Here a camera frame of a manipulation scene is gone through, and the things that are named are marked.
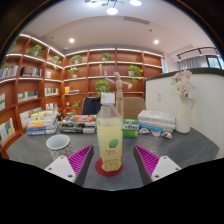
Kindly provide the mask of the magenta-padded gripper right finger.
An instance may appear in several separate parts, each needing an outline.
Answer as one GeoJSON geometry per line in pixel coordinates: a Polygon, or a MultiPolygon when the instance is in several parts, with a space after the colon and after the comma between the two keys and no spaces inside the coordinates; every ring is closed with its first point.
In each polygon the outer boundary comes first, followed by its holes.
{"type": "Polygon", "coordinates": [[[168,156],[159,157],[137,145],[134,146],[133,155],[144,185],[180,170],[180,167],[168,156]]]}

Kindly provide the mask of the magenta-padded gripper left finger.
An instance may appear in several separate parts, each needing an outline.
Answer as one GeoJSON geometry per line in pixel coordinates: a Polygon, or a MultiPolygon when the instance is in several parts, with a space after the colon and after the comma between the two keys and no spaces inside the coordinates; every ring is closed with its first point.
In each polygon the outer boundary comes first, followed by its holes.
{"type": "Polygon", "coordinates": [[[69,157],[59,156],[45,168],[45,171],[82,186],[93,155],[94,147],[90,145],[69,157]]]}

